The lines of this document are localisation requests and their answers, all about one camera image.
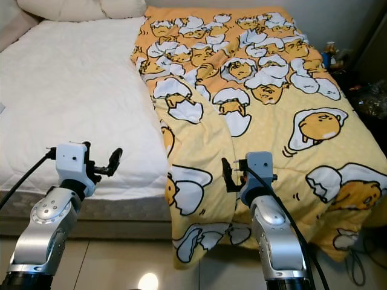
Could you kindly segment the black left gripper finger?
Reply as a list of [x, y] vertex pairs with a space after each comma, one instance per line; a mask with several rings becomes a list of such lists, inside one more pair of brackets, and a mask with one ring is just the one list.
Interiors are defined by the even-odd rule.
[[123, 154], [123, 149], [117, 147], [109, 157], [109, 163], [106, 166], [106, 176], [114, 176], [114, 172], [118, 169], [120, 164], [120, 159]]

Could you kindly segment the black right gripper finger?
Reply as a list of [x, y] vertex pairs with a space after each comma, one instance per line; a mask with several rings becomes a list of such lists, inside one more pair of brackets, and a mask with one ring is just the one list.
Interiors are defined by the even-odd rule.
[[221, 164], [222, 164], [223, 178], [225, 182], [226, 191], [235, 192], [236, 184], [232, 176], [232, 173], [233, 173], [232, 166], [230, 165], [227, 158], [221, 158]]

